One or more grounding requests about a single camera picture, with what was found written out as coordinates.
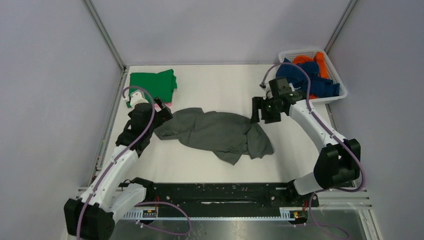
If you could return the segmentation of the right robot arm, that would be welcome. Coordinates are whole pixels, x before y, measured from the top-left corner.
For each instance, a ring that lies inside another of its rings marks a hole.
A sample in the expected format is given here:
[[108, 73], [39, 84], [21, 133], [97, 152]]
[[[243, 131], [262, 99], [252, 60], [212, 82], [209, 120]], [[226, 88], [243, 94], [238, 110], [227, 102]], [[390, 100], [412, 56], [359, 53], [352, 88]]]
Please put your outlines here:
[[293, 90], [284, 77], [259, 86], [265, 95], [252, 98], [251, 122], [276, 123], [286, 114], [301, 126], [319, 153], [312, 172], [289, 182], [286, 198], [291, 205], [299, 206], [308, 194], [338, 188], [360, 177], [361, 145], [325, 122], [302, 90]]

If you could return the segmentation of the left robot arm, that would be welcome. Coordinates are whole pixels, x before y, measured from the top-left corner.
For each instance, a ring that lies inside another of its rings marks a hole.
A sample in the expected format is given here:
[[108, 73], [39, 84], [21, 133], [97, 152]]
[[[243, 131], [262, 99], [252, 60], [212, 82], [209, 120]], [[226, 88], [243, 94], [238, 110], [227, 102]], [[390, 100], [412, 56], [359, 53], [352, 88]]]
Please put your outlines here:
[[145, 183], [131, 183], [121, 196], [114, 197], [125, 175], [150, 144], [154, 130], [172, 119], [171, 110], [156, 97], [152, 102], [141, 98], [134, 102], [122, 133], [115, 142], [110, 159], [92, 184], [77, 199], [64, 205], [69, 235], [85, 240], [108, 240], [116, 223], [137, 202], [152, 204], [155, 192]]

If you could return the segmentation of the grey t-shirt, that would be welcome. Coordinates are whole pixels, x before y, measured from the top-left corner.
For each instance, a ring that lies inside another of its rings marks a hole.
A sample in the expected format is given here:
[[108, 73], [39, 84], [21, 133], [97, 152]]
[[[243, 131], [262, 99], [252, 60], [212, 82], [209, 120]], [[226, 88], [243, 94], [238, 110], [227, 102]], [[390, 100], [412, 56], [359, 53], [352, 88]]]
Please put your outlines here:
[[199, 107], [181, 109], [154, 133], [160, 140], [178, 140], [186, 147], [210, 151], [233, 166], [243, 155], [261, 159], [275, 152], [258, 123], [231, 112], [204, 112]]

